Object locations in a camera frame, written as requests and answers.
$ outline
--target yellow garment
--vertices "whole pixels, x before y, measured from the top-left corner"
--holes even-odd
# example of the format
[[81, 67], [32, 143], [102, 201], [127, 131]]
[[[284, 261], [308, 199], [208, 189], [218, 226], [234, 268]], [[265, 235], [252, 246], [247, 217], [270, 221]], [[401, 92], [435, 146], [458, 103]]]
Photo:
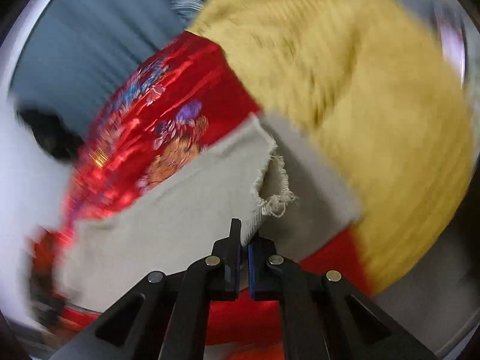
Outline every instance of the yellow garment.
[[463, 198], [473, 150], [459, 80], [428, 29], [392, 0], [211, 0], [189, 31], [220, 44], [253, 98], [359, 194], [374, 289], [412, 268]]

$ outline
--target metal screw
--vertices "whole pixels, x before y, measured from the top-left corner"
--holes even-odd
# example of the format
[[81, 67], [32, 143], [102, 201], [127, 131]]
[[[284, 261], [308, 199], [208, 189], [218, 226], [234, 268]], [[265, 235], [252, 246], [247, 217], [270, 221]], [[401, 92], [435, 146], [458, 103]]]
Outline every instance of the metal screw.
[[328, 271], [326, 276], [330, 281], [340, 281], [342, 278], [342, 274], [339, 271]]
[[220, 258], [217, 256], [208, 256], [205, 259], [205, 264], [207, 264], [208, 266], [217, 266], [218, 264], [220, 264]]
[[160, 283], [163, 279], [163, 273], [159, 271], [150, 272], [147, 276], [147, 279], [150, 283]]
[[272, 264], [273, 266], [279, 266], [281, 264], [283, 264], [284, 262], [284, 259], [282, 256], [278, 255], [278, 254], [272, 254], [269, 258], [268, 258], [268, 262], [270, 264]]

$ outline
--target triangular cutout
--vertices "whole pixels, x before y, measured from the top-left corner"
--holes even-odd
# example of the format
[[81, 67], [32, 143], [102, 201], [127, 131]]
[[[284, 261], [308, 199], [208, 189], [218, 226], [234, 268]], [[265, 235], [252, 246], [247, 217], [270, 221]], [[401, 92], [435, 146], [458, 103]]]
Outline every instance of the triangular cutout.
[[392, 335], [392, 332], [355, 297], [348, 295], [345, 301], [365, 345], [376, 344]]
[[142, 304], [143, 297], [141, 295], [133, 297], [95, 331], [95, 336], [116, 347], [125, 344]]

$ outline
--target red satin cloth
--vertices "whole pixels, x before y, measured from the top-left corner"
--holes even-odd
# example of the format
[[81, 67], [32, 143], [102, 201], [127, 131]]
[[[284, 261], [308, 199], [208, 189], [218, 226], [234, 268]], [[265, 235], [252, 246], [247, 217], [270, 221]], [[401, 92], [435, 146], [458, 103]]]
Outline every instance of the red satin cloth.
[[[69, 190], [59, 244], [74, 242], [75, 221], [121, 211], [258, 111], [220, 47], [184, 32], [145, 61], [93, 123]], [[368, 293], [349, 230], [302, 266], [316, 273], [337, 269]], [[79, 330], [97, 316], [66, 308], [62, 317]], [[237, 302], [210, 307], [208, 345], [279, 338], [274, 302], [252, 302], [243, 291]]]

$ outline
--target metal pin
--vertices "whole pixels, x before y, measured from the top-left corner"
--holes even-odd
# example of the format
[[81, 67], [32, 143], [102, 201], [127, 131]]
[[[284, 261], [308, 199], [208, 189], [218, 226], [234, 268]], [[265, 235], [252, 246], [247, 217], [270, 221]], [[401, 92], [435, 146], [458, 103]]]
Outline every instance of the metal pin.
[[148, 274], [147, 279], [153, 284], [160, 283], [163, 279], [163, 274], [159, 271], [153, 271]]
[[270, 264], [272, 264], [273, 266], [279, 266], [281, 264], [283, 264], [284, 262], [284, 259], [282, 256], [278, 255], [278, 254], [272, 254], [269, 258], [268, 258], [268, 262]]
[[220, 258], [217, 256], [208, 256], [205, 259], [205, 264], [207, 264], [208, 266], [217, 266], [218, 264], [220, 264]]
[[342, 274], [339, 271], [328, 271], [326, 276], [330, 281], [340, 281], [342, 278]]

